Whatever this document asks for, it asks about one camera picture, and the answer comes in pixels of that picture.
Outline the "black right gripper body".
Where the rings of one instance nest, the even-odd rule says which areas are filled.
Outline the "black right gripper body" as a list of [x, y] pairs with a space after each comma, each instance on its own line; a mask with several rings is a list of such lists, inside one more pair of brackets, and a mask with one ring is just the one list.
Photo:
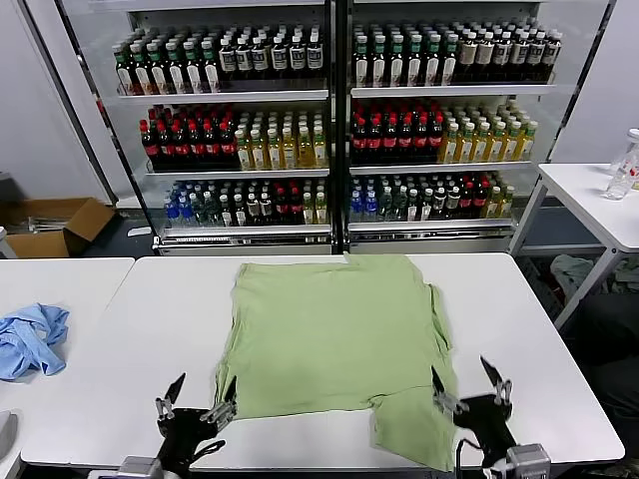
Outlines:
[[462, 406], [453, 413], [453, 423], [473, 432], [483, 452], [484, 462], [497, 462], [516, 442], [507, 426], [512, 404], [497, 399], [493, 393], [471, 396], [461, 400]]

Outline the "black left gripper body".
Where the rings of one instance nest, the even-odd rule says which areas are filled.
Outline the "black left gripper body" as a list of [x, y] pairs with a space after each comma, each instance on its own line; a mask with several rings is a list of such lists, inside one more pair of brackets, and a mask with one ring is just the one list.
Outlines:
[[164, 471], [188, 472], [198, 459], [217, 450], [217, 443], [198, 449], [199, 445], [217, 437], [217, 425], [202, 422], [204, 409], [176, 408], [173, 419], [159, 419], [157, 425], [164, 437], [158, 459]]

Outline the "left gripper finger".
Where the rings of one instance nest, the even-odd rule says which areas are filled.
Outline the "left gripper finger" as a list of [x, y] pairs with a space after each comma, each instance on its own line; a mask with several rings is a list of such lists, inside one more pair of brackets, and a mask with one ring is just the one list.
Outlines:
[[163, 397], [157, 397], [155, 399], [159, 419], [173, 419], [175, 417], [173, 406], [178, 399], [185, 379], [186, 373], [183, 372], [174, 382], [170, 384], [167, 392]]
[[237, 414], [237, 378], [234, 376], [226, 391], [224, 400], [214, 405], [200, 417], [208, 424], [229, 424]]

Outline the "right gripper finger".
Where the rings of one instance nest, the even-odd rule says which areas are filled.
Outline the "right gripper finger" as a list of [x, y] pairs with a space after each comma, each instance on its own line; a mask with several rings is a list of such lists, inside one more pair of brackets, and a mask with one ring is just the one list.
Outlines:
[[441, 409], [442, 412], [462, 414], [468, 410], [468, 405], [466, 403], [460, 401], [454, 395], [445, 390], [444, 385], [434, 367], [431, 367], [431, 377], [433, 402]]
[[512, 381], [504, 379], [497, 368], [491, 364], [484, 356], [480, 357], [482, 367], [495, 389], [494, 402], [497, 405], [509, 405], [512, 391]]

